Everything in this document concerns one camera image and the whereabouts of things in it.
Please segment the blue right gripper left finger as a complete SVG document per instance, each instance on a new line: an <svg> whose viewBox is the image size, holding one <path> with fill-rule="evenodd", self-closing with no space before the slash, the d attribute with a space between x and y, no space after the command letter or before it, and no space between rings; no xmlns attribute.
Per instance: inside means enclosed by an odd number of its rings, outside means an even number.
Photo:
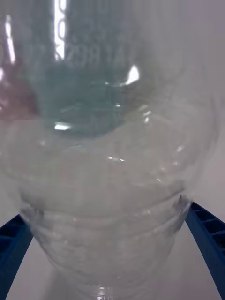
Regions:
<svg viewBox="0 0 225 300"><path fill-rule="evenodd" d="M0 228L0 300L6 299L31 241L30 227L20 215Z"/></svg>

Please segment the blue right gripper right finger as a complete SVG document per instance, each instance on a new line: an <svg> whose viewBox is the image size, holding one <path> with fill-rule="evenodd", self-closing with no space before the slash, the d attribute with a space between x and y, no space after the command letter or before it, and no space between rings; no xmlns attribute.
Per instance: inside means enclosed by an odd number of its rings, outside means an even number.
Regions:
<svg viewBox="0 0 225 300"><path fill-rule="evenodd" d="M193 202L186 223L205 260L221 299L225 298L225 224Z"/></svg>

